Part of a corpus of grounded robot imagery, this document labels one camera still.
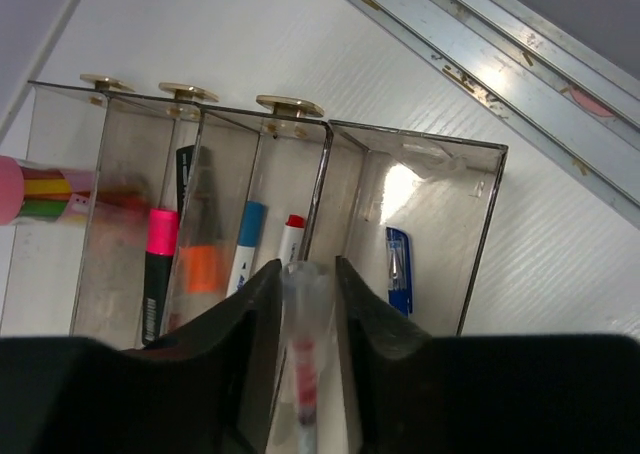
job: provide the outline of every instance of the green pencil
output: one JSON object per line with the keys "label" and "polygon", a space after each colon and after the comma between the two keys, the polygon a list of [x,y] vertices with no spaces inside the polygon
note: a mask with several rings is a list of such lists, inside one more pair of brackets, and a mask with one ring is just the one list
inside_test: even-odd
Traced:
{"label": "green pencil", "polygon": [[22,217],[57,219],[67,208],[67,204],[67,201],[25,199],[19,215]]}

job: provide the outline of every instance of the gold knob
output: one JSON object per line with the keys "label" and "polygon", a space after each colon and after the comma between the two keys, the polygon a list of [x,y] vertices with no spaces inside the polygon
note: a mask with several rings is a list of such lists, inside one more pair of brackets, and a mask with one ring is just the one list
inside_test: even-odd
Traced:
{"label": "gold knob", "polygon": [[271,113],[289,117],[322,117],[324,109],[311,101],[294,97],[260,95],[256,102],[262,107],[271,109]]}
{"label": "gold knob", "polygon": [[218,102],[218,96],[201,87],[189,84],[177,84],[175,82],[161,82],[158,84],[161,91],[173,94],[177,101]]}
{"label": "gold knob", "polygon": [[100,74],[80,74],[80,80],[93,85],[94,89],[98,91],[135,92],[133,87],[120,79]]}

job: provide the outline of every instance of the blue marker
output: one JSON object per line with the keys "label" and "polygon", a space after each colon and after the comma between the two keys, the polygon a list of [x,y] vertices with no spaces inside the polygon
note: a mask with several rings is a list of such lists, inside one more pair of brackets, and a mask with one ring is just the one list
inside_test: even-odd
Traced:
{"label": "blue marker", "polygon": [[389,261],[389,304],[408,317],[413,312],[409,236],[392,227],[387,227],[387,260]]}
{"label": "blue marker", "polygon": [[247,202],[244,208],[244,216],[242,217],[242,225],[240,226],[240,236],[238,237],[238,245],[236,246],[236,255],[233,258],[231,277],[229,278],[229,286],[227,287],[227,297],[235,294],[238,289],[244,286],[247,279],[251,276],[253,257],[258,241],[260,240],[265,212],[266,207],[254,201]]}

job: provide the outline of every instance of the acrylic organizer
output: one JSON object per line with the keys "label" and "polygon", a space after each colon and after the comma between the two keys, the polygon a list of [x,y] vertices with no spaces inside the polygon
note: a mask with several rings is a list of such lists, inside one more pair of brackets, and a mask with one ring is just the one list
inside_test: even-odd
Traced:
{"label": "acrylic organizer", "polygon": [[[253,112],[211,105],[213,94],[171,84],[164,88],[172,98],[100,82],[34,86],[27,160],[96,175],[86,222],[16,228],[2,335],[141,345],[148,212],[162,199],[175,208],[175,172],[167,171],[177,169],[174,150],[189,144],[165,329],[224,299],[245,206],[254,201],[266,215],[253,272],[277,256],[284,224],[296,214],[306,219],[300,259],[332,268],[344,255],[386,299],[385,228],[401,229],[411,244],[410,318],[435,335],[460,332],[505,146],[325,122],[313,103],[272,96],[259,98],[271,112]],[[142,186],[144,202],[105,212],[101,201],[114,179]],[[68,320],[70,331],[41,329],[51,317]]]}

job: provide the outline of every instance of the blue clip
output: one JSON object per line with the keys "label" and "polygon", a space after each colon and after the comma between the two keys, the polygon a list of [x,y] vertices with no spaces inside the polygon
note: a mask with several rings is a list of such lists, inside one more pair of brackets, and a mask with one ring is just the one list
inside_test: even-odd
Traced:
{"label": "blue clip", "polygon": [[387,260],[389,261],[389,304],[408,317],[413,312],[409,236],[393,227],[387,227]]}

